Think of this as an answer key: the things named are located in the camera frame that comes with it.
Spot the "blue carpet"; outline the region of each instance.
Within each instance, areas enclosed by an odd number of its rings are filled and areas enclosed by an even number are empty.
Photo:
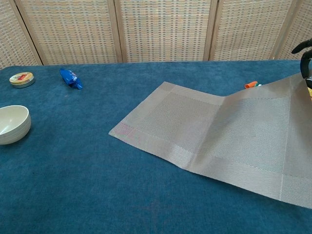
[[[81,79],[66,86],[60,68]],[[108,132],[162,82],[229,95],[298,73],[299,61],[8,67],[0,107],[28,107],[30,133],[0,146],[0,234],[312,233],[312,210],[184,171]],[[32,72],[14,89],[8,79]]]

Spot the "tin lid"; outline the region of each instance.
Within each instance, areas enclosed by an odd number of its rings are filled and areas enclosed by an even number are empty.
[[[24,85],[31,82],[34,79],[34,76],[30,72],[18,73],[10,77],[10,83],[12,85]]]

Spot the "folded placemat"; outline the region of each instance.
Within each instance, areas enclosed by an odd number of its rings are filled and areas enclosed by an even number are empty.
[[[226,97],[164,82],[109,134],[187,171],[312,208],[310,120],[300,74]]]

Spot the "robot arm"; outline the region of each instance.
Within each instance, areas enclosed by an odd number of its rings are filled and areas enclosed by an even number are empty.
[[[312,38],[310,40],[306,40],[299,45],[297,45],[293,51],[292,54],[296,54],[303,50],[304,48],[311,47],[312,46]],[[306,80],[307,86],[312,89],[312,76],[309,76],[309,63],[312,58],[312,50],[309,50],[305,53],[303,53],[301,57],[301,62],[300,62],[300,70],[301,70],[301,75],[303,79]]]

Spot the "wicker room divider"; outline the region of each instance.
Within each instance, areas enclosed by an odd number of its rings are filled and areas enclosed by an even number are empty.
[[[312,37],[312,0],[0,0],[0,12],[0,68],[299,59]]]
[[[291,5],[292,0],[220,0],[209,59],[269,59]]]
[[[203,60],[208,0],[116,0],[123,60]]]
[[[300,42],[312,38],[312,0],[303,0],[297,6],[295,17],[290,21],[288,30],[280,43],[280,50],[276,59],[300,59],[303,50],[298,54],[291,54],[290,51]]]
[[[14,3],[0,0],[0,12],[0,69],[15,64],[41,64]]]
[[[122,62],[113,0],[16,0],[43,64]]]

